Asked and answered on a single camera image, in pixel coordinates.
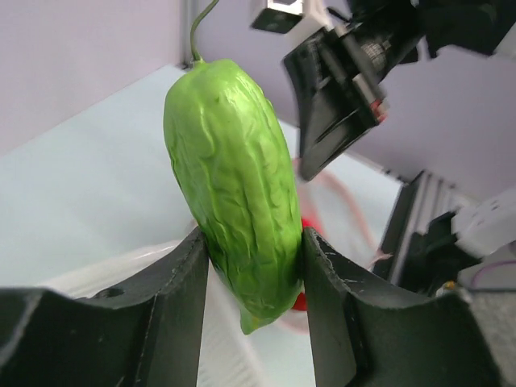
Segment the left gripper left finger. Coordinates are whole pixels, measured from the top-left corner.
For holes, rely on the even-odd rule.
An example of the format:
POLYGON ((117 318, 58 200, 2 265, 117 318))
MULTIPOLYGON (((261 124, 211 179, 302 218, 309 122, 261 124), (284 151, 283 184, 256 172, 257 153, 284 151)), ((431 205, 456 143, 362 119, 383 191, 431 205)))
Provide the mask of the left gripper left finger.
MULTIPOLYGON (((201 239, 205 246, 200 231, 185 239, 201 239)), ((149 313, 149 302, 109 306, 50 289, 4 288, 1 383, 136 386, 132 366, 140 357, 149 313)))

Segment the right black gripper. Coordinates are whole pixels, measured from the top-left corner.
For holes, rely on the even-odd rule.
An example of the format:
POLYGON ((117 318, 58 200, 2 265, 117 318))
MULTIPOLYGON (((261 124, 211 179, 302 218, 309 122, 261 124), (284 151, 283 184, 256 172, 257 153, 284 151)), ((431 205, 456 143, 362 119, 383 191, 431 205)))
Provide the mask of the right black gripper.
POLYGON ((298 173, 313 180, 386 116, 380 83, 418 60, 415 21, 366 19, 321 30, 284 57, 298 103, 298 173))

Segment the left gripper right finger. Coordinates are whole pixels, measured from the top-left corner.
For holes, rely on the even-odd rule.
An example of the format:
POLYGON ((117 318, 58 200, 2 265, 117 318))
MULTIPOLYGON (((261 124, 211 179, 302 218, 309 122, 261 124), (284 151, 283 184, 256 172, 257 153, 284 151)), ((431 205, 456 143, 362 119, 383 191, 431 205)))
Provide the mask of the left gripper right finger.
POLYGON ((411 293, 312 229, 302 255, 317 385, 514 385, 514 293, 411 293))

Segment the light green toy cucumber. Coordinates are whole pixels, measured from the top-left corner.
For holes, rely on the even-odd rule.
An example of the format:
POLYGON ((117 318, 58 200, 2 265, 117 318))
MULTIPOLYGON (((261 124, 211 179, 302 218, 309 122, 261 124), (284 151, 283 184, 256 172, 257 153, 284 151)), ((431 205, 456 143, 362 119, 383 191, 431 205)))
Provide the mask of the light green toy cucumber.
POLYGON ((272 103, 233 60, 193 65, 164 100, 173 174, 205 236, 244 334, 273 323, 302 290, 302 217, 272 103))

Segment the clear zip top bag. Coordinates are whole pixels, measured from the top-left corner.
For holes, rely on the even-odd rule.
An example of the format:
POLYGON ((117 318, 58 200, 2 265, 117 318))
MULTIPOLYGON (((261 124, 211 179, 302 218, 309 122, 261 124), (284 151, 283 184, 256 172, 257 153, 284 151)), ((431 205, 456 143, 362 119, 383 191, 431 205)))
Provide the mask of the clear zip top bag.
POLYGON ((358 201, 335 174, 322 172, 310 182, 295 177, 304 227, 315 229, 339 254, 368 271, 391 257, 380 249, 358 201))

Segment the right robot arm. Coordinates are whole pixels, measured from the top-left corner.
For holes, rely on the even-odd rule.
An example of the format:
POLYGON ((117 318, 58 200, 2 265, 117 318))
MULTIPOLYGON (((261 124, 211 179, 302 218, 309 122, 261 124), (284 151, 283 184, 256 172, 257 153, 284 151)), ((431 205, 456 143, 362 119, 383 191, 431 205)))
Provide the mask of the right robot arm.
POLYGON ((307 181, 357 145, 405 179, 376 272, 433 294, 511 287, 515 240, 515 4, 304 1, 283 64, 307 181))

